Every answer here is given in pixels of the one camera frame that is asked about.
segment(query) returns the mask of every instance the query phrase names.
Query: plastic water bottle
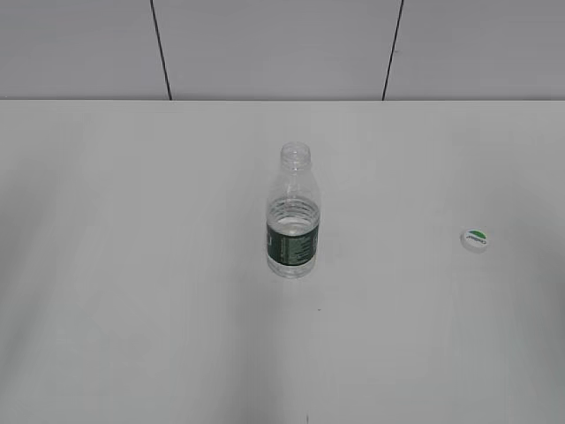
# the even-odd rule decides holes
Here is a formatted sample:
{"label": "plastic water bottle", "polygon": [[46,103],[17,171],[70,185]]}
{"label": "plastic water bottle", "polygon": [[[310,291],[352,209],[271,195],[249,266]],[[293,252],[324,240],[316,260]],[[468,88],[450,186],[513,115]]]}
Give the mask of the plastic water bottle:
{"label": "plastic water bottle", "polygon": [[316,262],[320,189],[310,148],[299,142],[281,149],[281,165],[267,197],[267,263],[278,275],[298,278]]}

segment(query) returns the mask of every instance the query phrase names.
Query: green label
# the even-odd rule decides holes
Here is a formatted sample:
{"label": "green label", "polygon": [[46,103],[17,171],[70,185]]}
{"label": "green label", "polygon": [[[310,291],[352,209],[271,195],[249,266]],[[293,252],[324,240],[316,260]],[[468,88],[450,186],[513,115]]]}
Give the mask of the green label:
{"label": "green label", "polygon": [[267,225],[267,253],[278,263],[290,267],[304,265],[316,254],[318,227],[301,236],[285,236]]}

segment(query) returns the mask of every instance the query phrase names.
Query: bottle neck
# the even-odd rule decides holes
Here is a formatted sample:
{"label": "bottle neck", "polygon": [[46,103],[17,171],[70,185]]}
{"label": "bottle neck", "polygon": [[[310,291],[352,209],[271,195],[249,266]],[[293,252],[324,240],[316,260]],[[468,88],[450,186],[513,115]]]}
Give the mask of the bottle neck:
{"label": "bottle neck", "polygon": [[287,143],[281,150],[281,169],[291,173],[310,170],[310,148],[299,142]]}

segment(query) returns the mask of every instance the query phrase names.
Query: water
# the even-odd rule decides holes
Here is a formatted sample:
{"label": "water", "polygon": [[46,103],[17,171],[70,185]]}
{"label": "water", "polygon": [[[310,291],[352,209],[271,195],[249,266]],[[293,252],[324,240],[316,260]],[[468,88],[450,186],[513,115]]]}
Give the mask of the water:
{"label": "water", "polygon": [[[314,230],[320,223],[320,209],[304,197],[279,198],[267,212],[267,225],[285,236],[301,236]],[[268,266],[279,276],[298,278],[308,274],[316,262],[316,255],[303,265],[286,266],[267,255]]]}

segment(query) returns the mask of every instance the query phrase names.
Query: white wall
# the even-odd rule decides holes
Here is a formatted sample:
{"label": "white wall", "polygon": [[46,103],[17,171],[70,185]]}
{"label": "white wall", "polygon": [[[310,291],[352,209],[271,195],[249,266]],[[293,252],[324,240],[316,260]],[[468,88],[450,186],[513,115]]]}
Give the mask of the white wall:
{"label": "white wall", "polygon": [[565,96],[562,0],[406,0],[388,99]]}
{"label": "white wall", "polygon": [[[400,0],[154,0],[174,99],[380,99]],[[0,97],[165,99],[151,0],[3,0]],[[562,0],[406,0],[387,99],[565,95]]]}
{"label": "white wall", "polygon": [[166,94],[148,1],[0,2],[0,97]]}

